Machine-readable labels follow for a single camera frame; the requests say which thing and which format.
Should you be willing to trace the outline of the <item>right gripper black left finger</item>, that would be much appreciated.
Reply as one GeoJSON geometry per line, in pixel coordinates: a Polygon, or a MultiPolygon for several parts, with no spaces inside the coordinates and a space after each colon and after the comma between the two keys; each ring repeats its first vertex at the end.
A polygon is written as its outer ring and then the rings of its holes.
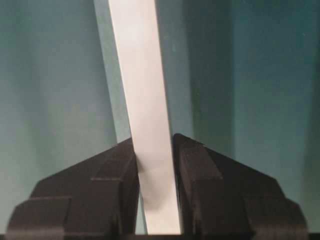
{"type": "Polygon", "coordinates": [[[8,240],[134,234],[139,177],[131,139],[40,180],[9,219],[8,240]]]}

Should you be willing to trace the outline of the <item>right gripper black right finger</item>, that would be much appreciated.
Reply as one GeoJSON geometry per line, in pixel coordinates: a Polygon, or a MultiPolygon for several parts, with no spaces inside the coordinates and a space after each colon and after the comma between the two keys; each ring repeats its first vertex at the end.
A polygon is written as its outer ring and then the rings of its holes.
{"type": "Polygon", "coordinates": [[[211,239],[306,240],[300,206],[277,180],[180,133],[173,136],[182,232],[211,239]]]}

